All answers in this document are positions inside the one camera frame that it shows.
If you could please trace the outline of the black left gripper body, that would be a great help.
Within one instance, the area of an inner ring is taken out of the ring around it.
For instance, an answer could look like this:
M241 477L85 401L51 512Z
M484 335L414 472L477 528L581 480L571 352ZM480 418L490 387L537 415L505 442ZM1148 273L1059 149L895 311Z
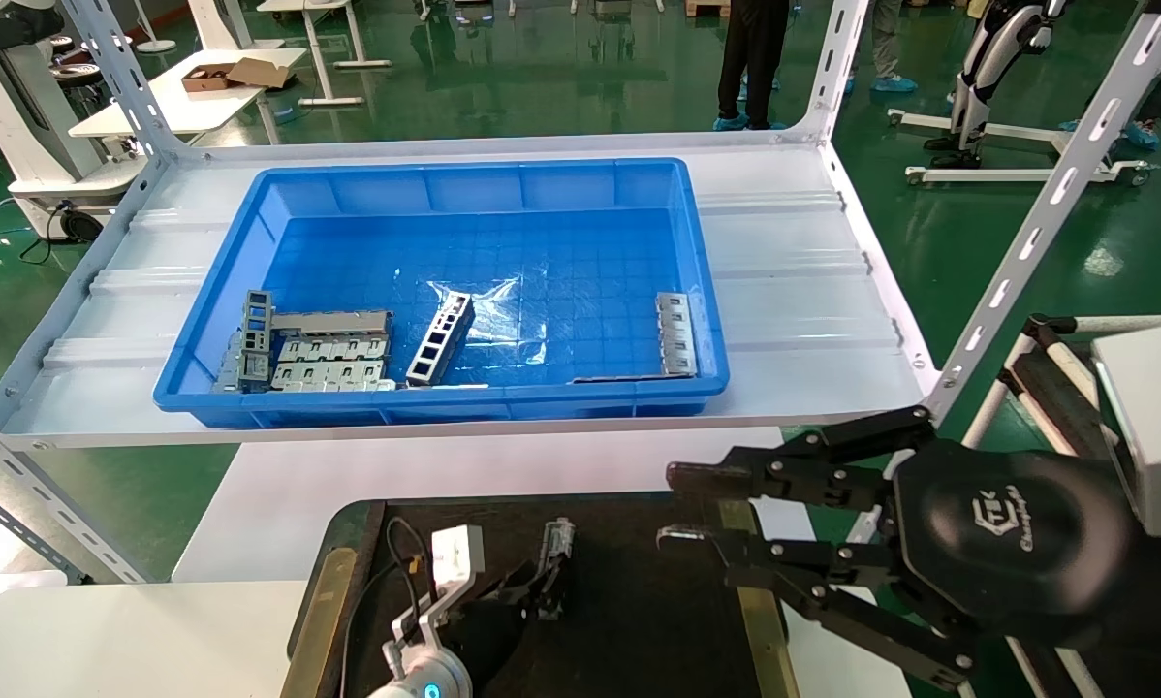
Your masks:
M449 611L444 646L460 659L479 697L518 648L535 600L527 593L485 593Z

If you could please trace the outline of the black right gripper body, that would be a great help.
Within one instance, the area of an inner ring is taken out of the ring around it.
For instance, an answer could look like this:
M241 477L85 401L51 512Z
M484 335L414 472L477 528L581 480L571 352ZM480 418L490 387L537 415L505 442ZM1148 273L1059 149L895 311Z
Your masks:
M1140 525L1110 465L936 440L894 473L894 593L944 635L1086 647L1115 627Z

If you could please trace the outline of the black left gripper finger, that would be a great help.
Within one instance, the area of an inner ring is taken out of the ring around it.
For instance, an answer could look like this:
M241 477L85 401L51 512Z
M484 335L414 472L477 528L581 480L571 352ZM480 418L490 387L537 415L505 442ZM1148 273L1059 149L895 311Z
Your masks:
M497 604L518 607L525 614L538 614L548 577L549 573L542 570L535 562L522 562L502 576L491 589L490 597Z
M538 580L538 619L557 621L564 613L567 595L572 587L571 573L545 573Z

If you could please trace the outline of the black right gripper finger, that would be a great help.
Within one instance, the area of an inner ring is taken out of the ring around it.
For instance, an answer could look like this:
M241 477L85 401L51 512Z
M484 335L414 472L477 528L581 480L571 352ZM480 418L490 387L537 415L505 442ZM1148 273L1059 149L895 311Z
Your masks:
M671 462L671 491L749 499L758 496L843 511L872 511L894 491L864 460L917 451L936 432L925 406L914 405L812 429L783 445L735 446L717 463Z
M766 540L744 530L695 525L657 531L657 547L682 542L709 544L727 587L767 591L806 621L820 624L935 688L957 692L978 665L974 641L962 629L939 636L851 593L852 587L897 582L890 549Z

